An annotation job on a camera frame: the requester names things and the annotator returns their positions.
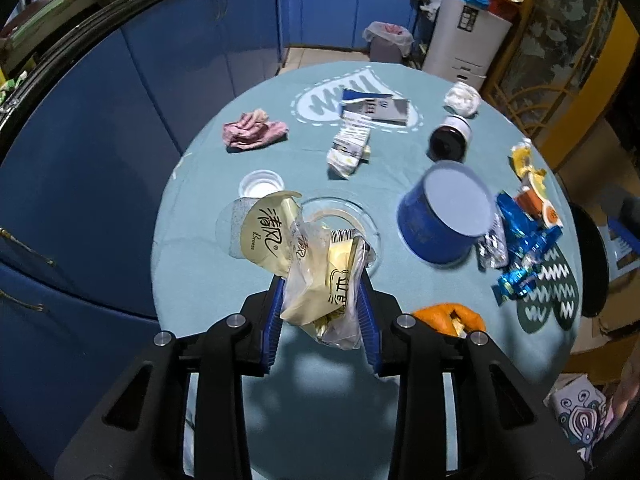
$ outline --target light blue tablecloth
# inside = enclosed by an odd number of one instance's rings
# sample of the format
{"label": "light blue tablecloth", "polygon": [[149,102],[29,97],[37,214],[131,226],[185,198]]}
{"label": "light blue tablecloth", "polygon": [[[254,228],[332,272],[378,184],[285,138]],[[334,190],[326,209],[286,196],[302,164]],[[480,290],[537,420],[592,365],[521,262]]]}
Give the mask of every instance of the light blue tablecloth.
{"label": "light blue tablecloth", "polygon": [[[349,180],[331,180],[326,165],[326,152],[339,129],[340,84],[391,90],[409,98],[413,107],[406,128],[385,126],[372,132],[370,163],[361,165]],[[382,262],[372,277],[375,288],[395,295],[406,312],[443,302],[462,303],[479,312],[488,333],[523,375],[548,389],[568,357],[577,322],[565,331],[551,316],[536,333],[525,333],[514,302],[498,306],[495,301],[491,286],[497,270],[480,272],[473,253],[457,268],[436,269],[409,252],[399,238],[396,208],[432,164],[425,153],[430,133],[447,114],[442,100],[450,86],[399,65],[336,62],[277,76],[229,103],[193,141],[164,191],[152,253],[154,299],[162,328],[177,336],[203,332],[239,311],[247,295],[268,288],[271,276],[225,254],[215,234],[216,220],[238,197],[242,177],[268,169],[280,174],[286,189],[303,195],[318,189],[355,194],[382,234]],[[263,108],[272,120],[285,121],[289,138],[261,150],[227,153],[223,123],[254,108]],[[466,164],[492,192],[515,194],[519,181],[508,155],[521,133],[486,103],[471,125]],[[546,168],[538,154],[535,163]],[[559,247],[581,290],[573,219],[552,174],[546,184],[564,221]],[[255,471],[269,480],[386,478],[398,384],[374,377],[362,350],[326,348],[302,330],[285,326],[271,374],[260,380],[244,378],[243,385]],[[449,465],[455,464],[452,454],[449,446]]]}

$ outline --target blue cylindrical container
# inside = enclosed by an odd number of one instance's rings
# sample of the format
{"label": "blue cylindrical container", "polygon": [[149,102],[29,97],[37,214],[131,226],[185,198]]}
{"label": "blue cylindrical container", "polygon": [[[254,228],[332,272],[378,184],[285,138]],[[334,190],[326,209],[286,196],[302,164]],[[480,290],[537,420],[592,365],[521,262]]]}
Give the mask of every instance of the blue cylindrical container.
{"label": "blue cylindrical container", "polygon": [[467,166],[444,160],[431,166],[400,202],[398,227],[409,248],[432,264],[463,258],[489,230],[495,202]]}

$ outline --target silver bolt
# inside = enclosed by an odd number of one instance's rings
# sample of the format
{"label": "silver bolt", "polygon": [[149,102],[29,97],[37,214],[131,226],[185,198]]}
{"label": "silver bolt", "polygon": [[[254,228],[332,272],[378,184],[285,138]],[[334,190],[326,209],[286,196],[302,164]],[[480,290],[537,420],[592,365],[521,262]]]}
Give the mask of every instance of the silver bolt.
{"label": "silver bolt", "polygon": [[166,330],[162,330],[162,332],[158,332],[154,336],[154,345],[156,346],[165,346],[171,342],[171,332],[167,332]]}
{"label": "silver bolt", "polygon": [[411,328],[415,325],[415,317],[409,314],[400,314],[400,316],[396,317],[396,323],[402,328]]}
{"label": "silver bolt", "polygon": [[484,332],[478,330],[471,333],[471,342],[474,345],[484,346],[489,342],[489,336]]}
{"label": "silver bolt", "polygon": [[226,318],[226,325],[230,328],[240,328],[246,322],[242,314],[232,314]]}

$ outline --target floor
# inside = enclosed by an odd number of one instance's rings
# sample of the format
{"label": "floor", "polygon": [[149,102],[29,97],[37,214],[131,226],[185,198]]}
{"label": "floor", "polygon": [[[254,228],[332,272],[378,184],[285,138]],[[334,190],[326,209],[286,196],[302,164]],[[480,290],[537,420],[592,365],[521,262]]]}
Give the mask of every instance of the floor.
{"label": "floor", "polygon": [[362,52],[344,52],[341,50],[322,50],[321,48],[291,47],[289,55],[280,69],[280,74],[303,66],[331,63],[334,61],[368,61],[369,56]]}

